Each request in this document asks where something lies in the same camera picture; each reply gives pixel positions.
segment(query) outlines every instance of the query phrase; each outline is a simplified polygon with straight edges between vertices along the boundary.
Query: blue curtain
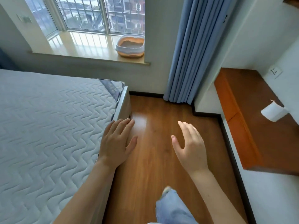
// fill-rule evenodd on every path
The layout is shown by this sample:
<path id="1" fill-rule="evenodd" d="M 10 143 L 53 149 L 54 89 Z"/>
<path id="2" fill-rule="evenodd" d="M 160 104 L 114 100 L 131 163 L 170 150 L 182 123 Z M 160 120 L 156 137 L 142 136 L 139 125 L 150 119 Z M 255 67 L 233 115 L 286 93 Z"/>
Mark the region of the blue curtain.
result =
<path id="1" fill-rule="evenodd" d="M 164 100 L 191 104 L 232 0 L 184 0 Z"/>
<path id="2" fill-rule="evenodd" d="M 21 71 L 20 68 L 0 48 L 0 69 Z"/>

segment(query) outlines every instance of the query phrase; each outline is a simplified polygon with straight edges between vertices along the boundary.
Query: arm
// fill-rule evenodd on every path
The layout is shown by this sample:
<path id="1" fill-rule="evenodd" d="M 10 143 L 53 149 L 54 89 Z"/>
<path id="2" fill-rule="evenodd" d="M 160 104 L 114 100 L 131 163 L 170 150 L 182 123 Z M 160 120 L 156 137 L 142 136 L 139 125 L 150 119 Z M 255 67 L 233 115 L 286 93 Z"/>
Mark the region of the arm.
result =
<path id="1" fill-rule="evenodd" d="M 245 224 L 240 214 L 220 188 L 207 165 L 204 141 L 194 126 L 178 122 L 185 139 L 181 149 L 177 138 L 172 135 L 172 145 L 182 166 L 189 173 L 202 196 L 215 224 Z"/>
<path id="2" fill-rule="evenodd" d="M 134 123 L 134 120 L 120 119 L 111 122 L 106 127 L 98 160 L 85 183 L 62 209 L 54 224 L 90 224 L 97 206 L 98 195 L 104 189 L 107 179 L 136 147 L 136 136 L 126 147 L 126 141 Z"/>

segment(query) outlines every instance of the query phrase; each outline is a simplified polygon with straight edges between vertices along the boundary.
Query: mattress cover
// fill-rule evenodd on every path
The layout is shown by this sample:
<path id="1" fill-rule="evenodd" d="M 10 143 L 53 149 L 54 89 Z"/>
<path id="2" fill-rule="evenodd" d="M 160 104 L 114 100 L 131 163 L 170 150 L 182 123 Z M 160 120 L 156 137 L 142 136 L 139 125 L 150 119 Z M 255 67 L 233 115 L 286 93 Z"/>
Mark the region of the mattress cover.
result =
<path id="1" fill-rule="evenodd" d="M 0 223 L 52 223 L 88 177 L 122 82 L 0 70 Z"/>

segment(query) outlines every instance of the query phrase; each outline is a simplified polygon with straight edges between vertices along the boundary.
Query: cat litter box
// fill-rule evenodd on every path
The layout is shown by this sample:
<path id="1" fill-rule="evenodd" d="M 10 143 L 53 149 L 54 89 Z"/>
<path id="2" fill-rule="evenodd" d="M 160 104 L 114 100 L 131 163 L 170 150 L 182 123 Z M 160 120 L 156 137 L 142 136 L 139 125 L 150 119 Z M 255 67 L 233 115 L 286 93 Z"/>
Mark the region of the cat litter box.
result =
<path id="1" fill-rule="evenodd" d="M 140 58 L 144 55 L 144 36 L 126 34 L 116 44 L 117 53 L 126 58 Z"/>

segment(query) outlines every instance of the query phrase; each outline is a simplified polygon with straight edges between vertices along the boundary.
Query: floorboard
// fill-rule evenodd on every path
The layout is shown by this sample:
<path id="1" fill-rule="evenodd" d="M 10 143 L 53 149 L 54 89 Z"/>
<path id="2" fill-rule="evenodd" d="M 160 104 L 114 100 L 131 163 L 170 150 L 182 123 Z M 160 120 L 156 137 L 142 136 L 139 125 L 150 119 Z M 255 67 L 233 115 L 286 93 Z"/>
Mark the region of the floorboard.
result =
<path id="1" fill-rule="evenodd" d="M 195 117 L 191 106 L 173 104 L 160 98 L 130 96 L 132 133 L 138 144 L 126 162 L 116 170 L 103 224 L 145 224 L 157 222 L 155 202 L 170 185 L 200 224 L 213 223 L 189 175 L 182 168 L 171 145 L 176 135 L 181 146 L 184 138 L 177 122 L 193 124 L 207 149 L 209 169 L 220 187 L 246 220 L 241 196 L 216 118 Z"/>

